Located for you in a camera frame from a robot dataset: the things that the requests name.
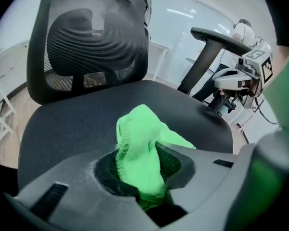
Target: office chair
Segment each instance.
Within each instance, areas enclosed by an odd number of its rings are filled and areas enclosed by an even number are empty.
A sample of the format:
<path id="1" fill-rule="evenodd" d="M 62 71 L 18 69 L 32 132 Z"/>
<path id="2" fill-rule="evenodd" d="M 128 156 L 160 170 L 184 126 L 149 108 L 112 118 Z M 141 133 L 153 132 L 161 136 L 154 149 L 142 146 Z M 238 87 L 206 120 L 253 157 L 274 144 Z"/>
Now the office chair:
<path id="1" fill-rule="evenodd" d="M 227 123 L 188 93 L 219 50 L 244 45 L 192 29 L 207 44 L 178 90 L 142 79 L 148 33 L 143 0 L 41 0 L 27 57 L 27 86 L 42 106 L 20 146 L 23 188 L 73 155 L 116 144 L 116 122 L 146 104 L 201 150 L 232 153 Z"/>

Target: mesh backrest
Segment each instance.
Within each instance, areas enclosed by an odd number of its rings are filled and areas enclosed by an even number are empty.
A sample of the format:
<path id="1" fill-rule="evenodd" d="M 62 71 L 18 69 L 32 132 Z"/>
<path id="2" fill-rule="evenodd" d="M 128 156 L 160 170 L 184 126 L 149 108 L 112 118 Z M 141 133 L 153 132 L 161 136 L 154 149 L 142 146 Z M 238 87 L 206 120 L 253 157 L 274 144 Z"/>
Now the mesh backrest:
<path id="1" fill-rule="evenodd" d="M 44 104 L 141 80 L 144 13 L 143 0 L 41 0 L 28 51 L 32 98 Z"/>

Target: green towel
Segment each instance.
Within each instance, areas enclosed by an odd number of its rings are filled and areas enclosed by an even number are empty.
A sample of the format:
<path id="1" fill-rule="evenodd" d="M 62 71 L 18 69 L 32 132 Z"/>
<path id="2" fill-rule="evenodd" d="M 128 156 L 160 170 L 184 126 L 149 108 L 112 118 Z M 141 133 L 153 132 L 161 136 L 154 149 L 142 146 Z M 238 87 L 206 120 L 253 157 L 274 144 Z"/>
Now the green towel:
<path id="1" fill-rule="evenodd" d="M 143 210 L 163 204 L 166 186 L 160 174 L 156 141 L 180 146 L 194 146 L 171 131 L 144 104 L 134 108 L 117 122 L 119 151 L 116 164 L 120 179 L 137 187 Z"/>

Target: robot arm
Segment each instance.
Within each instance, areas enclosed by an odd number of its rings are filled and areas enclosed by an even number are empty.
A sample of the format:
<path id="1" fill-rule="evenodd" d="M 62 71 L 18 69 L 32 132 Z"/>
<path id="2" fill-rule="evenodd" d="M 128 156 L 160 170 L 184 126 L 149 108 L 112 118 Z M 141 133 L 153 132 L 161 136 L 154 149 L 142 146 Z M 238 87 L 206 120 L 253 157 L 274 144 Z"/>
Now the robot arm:
<path id="1" fill-rule="evenodd" d="M 273 76 L 269 52 L 252 50 L 239 58 L 236 68 L 224 69 L 213 77 L 213 85 L 238 98 L 244 108 L 253 108 L 255 97 L 262 94 Z"/>

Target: wooden floor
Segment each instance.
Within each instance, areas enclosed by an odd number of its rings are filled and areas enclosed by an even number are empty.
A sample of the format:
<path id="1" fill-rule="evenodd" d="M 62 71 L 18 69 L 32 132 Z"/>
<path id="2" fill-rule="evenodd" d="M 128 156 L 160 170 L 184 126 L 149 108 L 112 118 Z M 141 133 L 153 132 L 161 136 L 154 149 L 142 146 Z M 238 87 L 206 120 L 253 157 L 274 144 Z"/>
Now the wooden floor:
<path id="1" fill-rule="evenodd" d="M 152 76 L 147 75 L 145 79 L 152 79 Z M 177 86 L 174 86 L 165 80 L 157 78 L 156 81 L 173 88 L 177 88 Z M 10 115 L 7 118 L 7 124 L 13 129 L 14 133 L 6 135 L 0 141 L 0 164 L 17 168 L 20 142 L 26 124 L 36 109 L 40 107 L 40 105 L 30 98 L 27 88 L 21 90 L 18 94 L 11 98 L 10 102 L 15 108 L 17 114 Z M 4 113 L 6 109 L 7 108 L 4 106 L 2 113 Z M 236 125 L 230 124 L 230 128 L 232 130 L 234 142 L 234 154 L 238 154 L 240 148 L 246 144 L 246 141 L 242 133 L 237 132 L 238 127 Z"/>

